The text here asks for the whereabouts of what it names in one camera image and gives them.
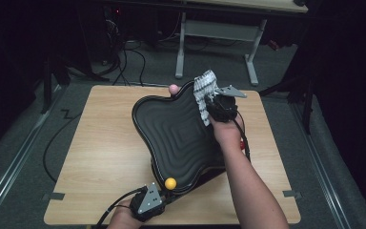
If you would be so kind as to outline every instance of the human arm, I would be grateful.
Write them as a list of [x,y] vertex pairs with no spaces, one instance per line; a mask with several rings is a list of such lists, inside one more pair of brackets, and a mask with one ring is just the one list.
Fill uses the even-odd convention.
[[138,229],[143,222],[135,219],[130,210],[130,199],[121,201],[116,207],[112,219],[110,220],[108,229]]
[[[236,125],[216,122],[215,139],[221,146],[234,209],[242,228],[288,228],[284,213],[275,197],[240,149],[240,132]],[[243,126],[240,116],[237,123]]]

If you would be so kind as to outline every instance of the gray carpet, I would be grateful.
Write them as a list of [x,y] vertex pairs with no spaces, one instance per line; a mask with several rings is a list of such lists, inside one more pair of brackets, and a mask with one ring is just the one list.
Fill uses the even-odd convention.
[[[162,43],[162,46],[158,46],[156,49],[142,44],[136,49],[144,54],[146,61],[142,80],[145,83],[182,85],[208,69],[212,69],[217,76],[217,84],[220,87],[232,84],[238,89],[260,91],[280,81],[296,51],[296,47],[283,48],[276,52],[269,47],[259,47],[254,64],[260,85],[252,87],[242,56],[242,52],[249,44],[235,43],[225,47],[220,45],[221,42],[223,41],[215,42],[219,45],[208,44],[205,49],[203,49],[204,45],[200,43],[188,46],[185,76],[180,80],[173,77],[177,49],[174,41]],[[129,44],[130,48],[137,45],[138,43]],[[138,82],[144,63],[142,57],[135,52],[127,51],[127,56],[127,68],[124,71],[124,76],[128,81],[123,81],[120,78],[117,83],[120,87],[123,87],[124,84]],[[96,71],[103,68],[94,65]],[[107,77],[114,80],[118,73],[119,70],[107,75]],[[70,86],[52,109],[23,169],[0,205],[0,228],[52,228],[43,221],[48,202],[44,201],[42,196],[50,193],[54,187],[54,183],[44,171],[43,154],[55,133],[69,122],[69,119],[65,118],[66,112],[63,110],[69,110],[68,117],[78,115],[83,110],[90,88],[94,84],[97,83],[86,78],[72,78]],[[10,162],[40,115],[43,107],[42,87],[37,90],[36,94],[36,101],[13,123],[0,142],[0,178],[10,166]],[[296,201],[301,214],[301,222],[291,227],[337,228],[325,195],[316,178],[303,132],[299,129],[297,119],[284,95],[272,94],[264,97],[262,101],[290,183],[293,189],[302,195],[302,198]],[[314,103],[314,106],[311,137],[338,192],[351,228],[366,228],[364,199],[341,160],[317,102]],[[47,165],[54,177],[59,175],[77,122],[78,118],[64,128],[47,150]],[[58,226],[55,228],[85,227]]]

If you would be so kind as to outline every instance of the forearm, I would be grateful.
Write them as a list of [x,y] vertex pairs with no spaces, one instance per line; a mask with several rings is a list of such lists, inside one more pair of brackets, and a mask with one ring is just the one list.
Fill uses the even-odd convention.
[[288,228],[278,202],[239,148],[225,149],[224,159],[242,228]]
[[135,219],[131,209],[128,208],[130,201],[128,199],[119,203],[120,206],[115,209],[107,229],[138,229],[142,226],[143,222]]

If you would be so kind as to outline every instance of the wooden table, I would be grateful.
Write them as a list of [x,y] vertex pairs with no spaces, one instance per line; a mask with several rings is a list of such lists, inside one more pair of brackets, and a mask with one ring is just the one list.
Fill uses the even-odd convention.
[[[284,210],[298,223],[295,199],[257,92],[236,103],[246,125],[252,162]],[[95,86],[91,89],[44,221],[50,225],[96,224],[106,209],[129,191],[155,182],[150,153],[132,124],[132,106],[146,95],[169,96],[166,88]],[[226,174],[166,207],[147,224],[238,224]]]

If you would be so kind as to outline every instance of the person's right hand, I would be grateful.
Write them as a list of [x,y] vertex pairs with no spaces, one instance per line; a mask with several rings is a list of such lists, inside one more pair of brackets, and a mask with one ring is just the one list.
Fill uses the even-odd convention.
[[[222,150],[232,150],[235,148],[240,150],[241,135],[234,122],[232,120],[229,122],[218,122],[215,121],[210,115],[209,119],[213,124],[213,134],[215,139],[218,141]],[[235,120],[243,130],[243,120],[240,115],[237,115]]]

